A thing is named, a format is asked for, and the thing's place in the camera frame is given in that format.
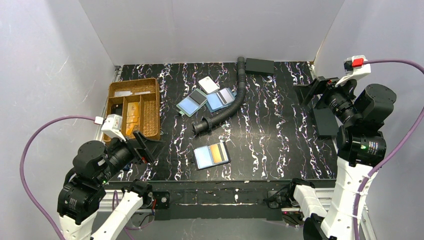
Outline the gold cards in tray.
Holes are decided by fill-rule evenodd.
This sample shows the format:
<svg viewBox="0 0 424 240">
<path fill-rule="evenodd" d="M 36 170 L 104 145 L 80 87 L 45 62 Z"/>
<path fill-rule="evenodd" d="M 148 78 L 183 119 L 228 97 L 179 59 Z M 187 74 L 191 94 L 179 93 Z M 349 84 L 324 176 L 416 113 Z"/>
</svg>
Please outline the gold cards in tray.
<svg viewBox="0 0 424 240">
<path fill-rule="evenodd" d="M 126 127 L 125 133 L 130 136 L 134 131 L 140 128 L 140 103 L 129 102 L 126 110 Z"/>
</svg>

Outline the black box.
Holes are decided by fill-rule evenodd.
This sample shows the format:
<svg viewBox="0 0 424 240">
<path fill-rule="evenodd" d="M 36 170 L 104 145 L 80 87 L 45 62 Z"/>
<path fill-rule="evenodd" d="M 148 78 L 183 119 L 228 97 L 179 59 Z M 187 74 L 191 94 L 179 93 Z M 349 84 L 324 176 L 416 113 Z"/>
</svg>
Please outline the black box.
<svg viewBox="0 0 424 240">
<path fill-rule="evenodd" d="M 339 126 L 335 115 L 329 108 L 313 108 L 311 114 L 319 138 L 332 139 L 336 137 Z"/>
<path fill-rule="evenodd" d="M 275 62 L 272 60 L 247 58 L 245 60 L 245 72 L 248 74 L 271 76 L 275 72 Z"/>
</svg>

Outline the black box at right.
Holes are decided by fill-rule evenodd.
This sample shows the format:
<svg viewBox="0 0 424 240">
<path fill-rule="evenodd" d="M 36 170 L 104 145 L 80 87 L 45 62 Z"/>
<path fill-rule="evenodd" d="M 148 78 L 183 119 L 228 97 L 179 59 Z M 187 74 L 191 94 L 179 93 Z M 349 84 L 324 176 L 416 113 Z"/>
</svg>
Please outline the black box at right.
<svg viewBox="0 0 424 240">
<path fill-rule="evenodd" d="M 311 114 L 319 138 L 332 139 L 336 137 L 339 126 L 335 115 L 329 108 L 313 108 Z"/>
</svg>

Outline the green card holder open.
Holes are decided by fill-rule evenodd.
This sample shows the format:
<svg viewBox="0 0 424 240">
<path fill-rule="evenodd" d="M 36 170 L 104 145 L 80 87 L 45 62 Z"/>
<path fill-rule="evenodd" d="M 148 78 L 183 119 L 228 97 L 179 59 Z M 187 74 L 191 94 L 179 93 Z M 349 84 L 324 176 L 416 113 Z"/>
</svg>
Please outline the green card holder open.
<svg viewBox="0 0 424 240">
<path fill-rule="evenodd" d="M 207 102 L 207 95 L 199 90 L 195 89 L 187 97 L 182 99 L 177 105 L 178 112 L 181 115 L 186 115 L 188 117 L 193 116 L 201 107 L 203 107 Z"/>
</svg>

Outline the black box at back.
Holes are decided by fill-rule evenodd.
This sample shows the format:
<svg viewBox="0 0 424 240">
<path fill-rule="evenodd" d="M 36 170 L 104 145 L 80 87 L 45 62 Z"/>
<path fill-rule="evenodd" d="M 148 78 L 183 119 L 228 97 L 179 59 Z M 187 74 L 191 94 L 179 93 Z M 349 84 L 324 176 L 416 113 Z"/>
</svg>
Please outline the black box at back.
<svg viewBox="0 0 424 240">
<path fill-rule="evenodd" d="M 247 58 L 245 60 L 245 72 L 248 74 L 271 76 L 275 72 L 275 62 L 272 60 Z"/>
</svg>

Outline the white card in tray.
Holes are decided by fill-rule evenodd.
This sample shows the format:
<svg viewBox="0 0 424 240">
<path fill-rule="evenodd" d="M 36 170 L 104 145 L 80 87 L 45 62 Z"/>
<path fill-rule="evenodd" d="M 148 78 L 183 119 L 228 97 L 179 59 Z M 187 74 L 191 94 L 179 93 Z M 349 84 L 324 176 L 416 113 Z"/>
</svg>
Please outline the white card in tray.
<svg viewBox="0 0 424 240">
<path fill-rule="evenodd" d="M 132 92 L 130 90 L 115 91 L 113 94 L 113 97 L 127 97 L 127 96 L 136 96 L 136 95 L 145 95 L 150 93 L 151 91 L 139 91 L 139 92 Z"/>
</svg>

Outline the woven wicker tray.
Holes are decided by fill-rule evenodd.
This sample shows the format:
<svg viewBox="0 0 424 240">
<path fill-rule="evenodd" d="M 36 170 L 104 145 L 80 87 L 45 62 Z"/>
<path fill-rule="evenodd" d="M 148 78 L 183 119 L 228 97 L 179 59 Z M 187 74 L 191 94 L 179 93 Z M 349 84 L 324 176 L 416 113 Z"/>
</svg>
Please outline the woven wicker tray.
<svg viewBox="0 0 424 240">
<path fill-rule="evenodd" d="M 149 94 L 130 95 L 124 97 L 114 97 L 116 91 L 144 92 L 151 91 Z M 160 123 L 160 91 L 159 83 L 155 78 L 143 78 L 136 80 L 113 82 L 108 88 L 108 98 L 106 102 L 105 115 L 110 115 L 111 106 L 114 104 L 123 104 L 121 132 L 125 137 L 134 138 L 133 133 L 126 135 L 126 117 L 127 107 L 130 102 L 139 102 L 140 122 L 139 131 L 146 138 L 159 140 L 161 138 Z"/>
</svg>

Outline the white card case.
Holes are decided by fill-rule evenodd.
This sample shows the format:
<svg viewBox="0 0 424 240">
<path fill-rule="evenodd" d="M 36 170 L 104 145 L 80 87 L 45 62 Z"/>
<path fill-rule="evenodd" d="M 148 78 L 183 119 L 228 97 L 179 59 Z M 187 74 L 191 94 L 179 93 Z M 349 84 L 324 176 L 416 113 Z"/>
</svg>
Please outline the white card case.
<svg viewBox="0 0 424 240">
<path fill-rule="evenodd" d="M 219 86 L 209 76 L 200 79 L 198 84 L 207 95 L 216 93 L 220 90 Z"/>
</svg>

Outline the black card in tray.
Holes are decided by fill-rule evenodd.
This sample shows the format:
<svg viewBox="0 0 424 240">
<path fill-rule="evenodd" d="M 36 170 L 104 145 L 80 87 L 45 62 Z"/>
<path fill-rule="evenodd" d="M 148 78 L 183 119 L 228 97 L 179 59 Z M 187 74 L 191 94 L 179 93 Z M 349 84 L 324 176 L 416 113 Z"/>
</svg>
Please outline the black card in tray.
<svg viewBox="0 0 424 240">
<path fill-rule="evenodd" d="M 110 108 L 110 114 L 123 115 L 123 104 L 113 104 Z"/>
</svg>

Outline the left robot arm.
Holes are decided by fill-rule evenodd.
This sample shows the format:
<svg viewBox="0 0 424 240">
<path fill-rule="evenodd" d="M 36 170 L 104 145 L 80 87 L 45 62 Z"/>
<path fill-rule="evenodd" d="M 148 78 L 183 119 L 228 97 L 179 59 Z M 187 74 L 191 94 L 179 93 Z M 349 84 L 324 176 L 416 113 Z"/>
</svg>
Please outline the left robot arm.
<svg viewBox="0 0 424 240">
<path fill-rule="evenodd" d="M 108 181 L 130 164 L 154 163 L 165 147 L 163 141 L 148 138 L 140 131 L 134 131 L 133 138 L 124 136 L 121 115 L 97 116 L 92 121 L 111 141 L 84 143 L 72 161 L 57 204 L 61 226 L 57 234 L 63 240 L 114 240 L 136 211 L 147 209 L 148 216 L 154 218 L 161 207 L 152 186 L 136 179 L 122 189 L 122 199 L 117 192 L 113 194 L 110 217 L 99 230 L 92 230 Z"/>
</svg>

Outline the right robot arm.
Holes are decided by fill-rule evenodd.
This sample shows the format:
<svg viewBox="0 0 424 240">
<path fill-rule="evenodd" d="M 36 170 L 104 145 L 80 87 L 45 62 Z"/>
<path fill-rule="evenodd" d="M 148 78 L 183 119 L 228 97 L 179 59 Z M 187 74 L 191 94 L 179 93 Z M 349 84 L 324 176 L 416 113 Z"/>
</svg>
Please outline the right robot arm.
<svg viewBox="0 0 424 240">
<path fill-rule="evenodd" d="M 354 239 L 367 188 L 375 177 L 372 169 L 386 155 L 381 127 L 393 112 L 397 96 L 377 83 L 355 96 L 356 85 L 354 79 L 341 84 L 338 78 L 319 76 L 310 84 L 294 86 L 301 104 L 307 105 L 318 95 L 315 108 L 330 110 L 330 116 L 341 122 L 336 135 L 337 176 L 329 208 L 323 207 L 315 186 L 305 180 L 293 179 L 286 194 L 303 213 L 306 240 Z"/>
</svg>

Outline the blue card holder open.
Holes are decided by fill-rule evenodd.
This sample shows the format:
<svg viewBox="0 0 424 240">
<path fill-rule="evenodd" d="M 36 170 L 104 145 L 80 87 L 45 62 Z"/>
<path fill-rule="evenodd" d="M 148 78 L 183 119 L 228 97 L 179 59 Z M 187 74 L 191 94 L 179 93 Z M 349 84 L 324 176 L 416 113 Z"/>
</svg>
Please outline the blue card holder open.
<svg viewBox="0 0 424 240">
<path fill-rule="evenodd" d="M 228 87 L 220 89 L 219 91 L 206 96 L 206 106 L 211 113 L 216 112 L 231 105 L 235 100 L 236 95 L 237 93 L 235 91 L 231 91 Z"/>
</svg>

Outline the gold card in holder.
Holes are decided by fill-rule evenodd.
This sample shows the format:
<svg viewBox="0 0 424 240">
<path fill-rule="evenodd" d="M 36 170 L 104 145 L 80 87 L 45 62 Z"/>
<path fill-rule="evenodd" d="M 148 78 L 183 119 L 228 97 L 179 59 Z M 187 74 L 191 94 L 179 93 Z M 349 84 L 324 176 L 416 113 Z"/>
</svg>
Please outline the gold card in holder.
<svg viewBox="0 0 424 240">
<path fill-rule="evenodd" d="M 220 164 L 228 161 L 226 148 L 223 142 L 210 145 L 209 148 L 214 164 Z"/>
</svg>

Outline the aluminium frame rail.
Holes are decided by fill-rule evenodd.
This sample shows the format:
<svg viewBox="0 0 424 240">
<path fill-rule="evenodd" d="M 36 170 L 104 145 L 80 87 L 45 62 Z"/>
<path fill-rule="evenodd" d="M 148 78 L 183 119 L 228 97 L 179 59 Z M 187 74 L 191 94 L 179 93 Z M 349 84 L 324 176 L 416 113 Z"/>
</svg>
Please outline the aluminium frame rail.
<svg viewBox="0 0 424 240">
<path fill-rule="evenodd" d="M 282 207 L 272 204 L 266 206 L 263 199 L 273 193 L 273 190 L 264 186 L 249 187 L 243 184 L 241 187 L 215 186 L 212 189 L 189 189 L 185 186 L 175 189 L 161 189 L 150 191 L 142 197 L 142 204 L 138 204 L 136 196 L 132 199 L 124 197 L 125 192 L 119 190 L 114 194 L 107 189 L 106 195 L 99 203 L 95 204 L 99 212 L 109 212 L 116 208 L 119 203 L 129 206 L 126 217 L 119 217 L 114 220 L 108 219 L 109 226 L 103 225 L 107 231 L 115 229 L 115 238 L 124 223 L 127 223 L 131 216 L 137 213 L 149 213 L 157 221 L 168 221 L 177 219 L 268 219 L 270 221 L 280 221 L 283 215 L 289 213 L 299 214 L 299 207 L 289 206 L 287 203 Z"/>
</svg>

